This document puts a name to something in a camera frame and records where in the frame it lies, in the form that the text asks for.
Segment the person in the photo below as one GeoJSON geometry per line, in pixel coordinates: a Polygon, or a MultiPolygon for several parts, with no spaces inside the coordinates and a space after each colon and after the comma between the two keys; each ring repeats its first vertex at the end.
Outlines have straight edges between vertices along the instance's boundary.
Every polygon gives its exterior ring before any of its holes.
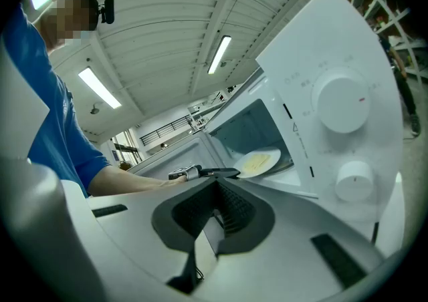
{"type": "Polygon", "coordinates": [[[141,177],[111,166],[78,125],[72,94],[54,73],[48,55],[73,39],[88,36],[98,24],[97,0],[51,0],[30,23],[17,6],[3,30],[5,48],[17,69],[48,106],[28,158],[53,169],[62,180],[80,185],[84,196],[141,192],[185,180],[141,177]]]}
{"type": "Polygon", "coordinates": [[[419,121],[419,116],[416,113],[416,105],[413,99],[412,91],[410,90],[410,87],[407,83],[407,73],[403,60],[400,58],[400,55],[397,53],[397,51],[391,47],[390,43],[385,37],[379,35],[379,41],[387,55],[389,63],[391,64],[397,87],[401,96],[403,97],[404,104],[406,105],[406,109],[410,115],[412,135],[417,137],[421,133],[421,123],[419,121]]]}

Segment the timer knob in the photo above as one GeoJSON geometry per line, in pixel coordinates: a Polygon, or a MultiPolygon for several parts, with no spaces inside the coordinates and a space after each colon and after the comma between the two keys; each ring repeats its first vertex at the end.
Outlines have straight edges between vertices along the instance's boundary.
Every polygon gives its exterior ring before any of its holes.
{"type": "Polygon", "coordinates": [[[316,80],[312,105],[330,130],[341,134],[353,132],[367,120],[368,86],[361,75],[350,68],[330,70],[316,80]]]}
{"type": "Polygon", "coordinates": [[[339,170],[336,194],[347,202],[362,201],[372,193],[373,181],[372,168],[366,162],[348,162],[339,170]]]}

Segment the ceiling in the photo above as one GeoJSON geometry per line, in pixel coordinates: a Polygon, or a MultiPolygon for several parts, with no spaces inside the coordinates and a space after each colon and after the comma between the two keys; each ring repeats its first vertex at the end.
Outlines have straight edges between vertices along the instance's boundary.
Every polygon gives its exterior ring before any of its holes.
{"type": "MultiPolygon", "coordinates": [[[[115,22],[50,56],[74,95],[89,139],[103,142],[144,119],[240,84],[255,58],[309,0],[114,0],[115,22]],[[213,75],[208,67],[224,35],[232,41],[213,75]],[[87,66],[122,104],[113,110],[78,77],[87,66]]],[[[39,12],[23,0],[33,21],[39,12]]]]}

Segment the railing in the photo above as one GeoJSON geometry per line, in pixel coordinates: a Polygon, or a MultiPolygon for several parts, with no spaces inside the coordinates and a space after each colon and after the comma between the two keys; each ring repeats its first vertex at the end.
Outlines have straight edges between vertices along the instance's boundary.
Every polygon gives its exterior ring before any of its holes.
{"type": "Polygon", "coordinates": [[[165,126],[162,126],[161,128],[143,136],[140,137],[141,142],[146,146],[147,144],[150,144],[151,142],[154,142],[155,140],[158,140],[159,138],[162,138],[163,136],[174,132],[175,130],[178,130],[179,128],[182,128],[185,125],[190,125],[191,127],[191,118],[189,116],[182,117],[180,119],[175,120],[174,122],[167,124],[165,126]]]}

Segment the blue shirt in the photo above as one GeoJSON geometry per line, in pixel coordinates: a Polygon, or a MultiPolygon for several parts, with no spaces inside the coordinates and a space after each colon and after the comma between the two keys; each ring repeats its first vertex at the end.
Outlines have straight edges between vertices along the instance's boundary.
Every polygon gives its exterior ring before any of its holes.
{"type": "Polygon", "coordinates": [[[78,183],[87,197],[93,177],[110,164],[80,129],[72,95],[52,70],[45,42],[21,6],[5,26],[3,39],[15,66],[49,108],[31,145],[29,159],[50,167],[61,180],[78,183]]]}

